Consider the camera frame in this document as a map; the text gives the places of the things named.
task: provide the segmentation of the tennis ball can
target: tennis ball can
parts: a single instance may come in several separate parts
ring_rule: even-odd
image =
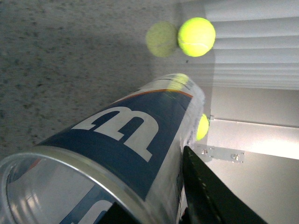
[[[182,149],[196,140],[204,93],[159,77],[0,162],[0,223],[100,224],[117,204],[141,224],[179,219]]]

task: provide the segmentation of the metal bracket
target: metal bracket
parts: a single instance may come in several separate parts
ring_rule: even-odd
[[[244,163],[245,161],[245,151],[237,149],[197,144],[195,152],[199,157],[225,160],[235,163]]]

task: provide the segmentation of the motion blur tennis ball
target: motion blur tennis ball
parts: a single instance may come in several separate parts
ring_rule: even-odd
[[[201,119],[199,121],[198,129],[197,129],[197,135],[196,135],[196,140],[199,141],[203,139],[209,130],[209,120],[207,119],[205,114],[202,114]]]
[[[178,30],[167,21],[155,23],[146,34],[149,51],[157,57],[168,57],[178,47]]]
[[[178,44],[192,57],[207,53],[214,45],[216,31],[209,20],[195,17],[187,20],[178,31]]]

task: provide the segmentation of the white blinds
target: white blinds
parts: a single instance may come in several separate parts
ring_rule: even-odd
[[[298,0],[210,0],[204,9],[216,42],[214,64],[191,61],[199,76],[213,73],[214,86],[299,90]]]

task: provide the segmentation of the blue label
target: blue label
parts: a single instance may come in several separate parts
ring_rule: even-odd
[[[94,185],[60,224],[97,224],[115,199],[100,186]]]
[[[145,200],[190,100],[177,91],[129,97],[40,145],[69,149],[94,160]]]

